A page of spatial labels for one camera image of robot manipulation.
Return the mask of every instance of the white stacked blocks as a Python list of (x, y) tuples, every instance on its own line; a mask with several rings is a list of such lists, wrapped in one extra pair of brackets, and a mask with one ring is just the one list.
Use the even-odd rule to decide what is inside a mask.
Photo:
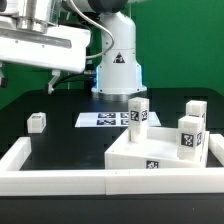
[(149, 99), (136, 97), (128, 101), (129, 110), (129, 140), (141, 143), (147, 139), (149, 127)]
[(46, 127), (46, 114), (33, 113), (27, 120), (28, 133), (42, 133)]
[(191, 100), (186, 104), (186, 116), (178, 121), (179, 159), (200, 161), (206, 131), (207, 102)]

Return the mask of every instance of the green backdrop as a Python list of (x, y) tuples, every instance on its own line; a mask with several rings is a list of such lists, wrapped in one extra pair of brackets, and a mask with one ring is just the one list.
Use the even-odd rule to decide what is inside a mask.
[[(151, 0), (133, 4), (131, 15), (144, 85), (207, 87), (224, 95), (223, 0)], [(45, 69), (6, 64), (3, 70), (9, 87), (0, 89), (0, 108), (23, 92), (43, 89), (51, 79)]]

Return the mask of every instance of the black tabletop surface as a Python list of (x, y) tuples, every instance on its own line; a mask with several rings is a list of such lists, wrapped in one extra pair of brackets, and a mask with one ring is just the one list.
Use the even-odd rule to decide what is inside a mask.
[[(149, 89), (150, 111), (177, 128), (190, 100), (208, 102), (207, 130), (224, 135), (224, 97), (211, 89)], [(104, 169), (104, 152), (125, 128), (74, 128), (80, 112), (126, 112), (127, 102), (92, 99), (84, 90), (23, 94), (0, 111), (0, 156), (22, 136), (32, 153), (22, 170)], [(26, 121), (47, 114), (42, 134)], [(209, 152), (207, 166), (221, 166)], [(0, 197), (0, 223), (223, 223), (224, 194)]]

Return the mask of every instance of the paper sheet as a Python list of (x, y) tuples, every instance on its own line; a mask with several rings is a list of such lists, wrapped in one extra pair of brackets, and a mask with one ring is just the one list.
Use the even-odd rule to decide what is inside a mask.
[[(127, 127), (128, 112), (80, 113), (75, 127)], [(161, 126), (155, 112), (149, 112), (149, 126)]]

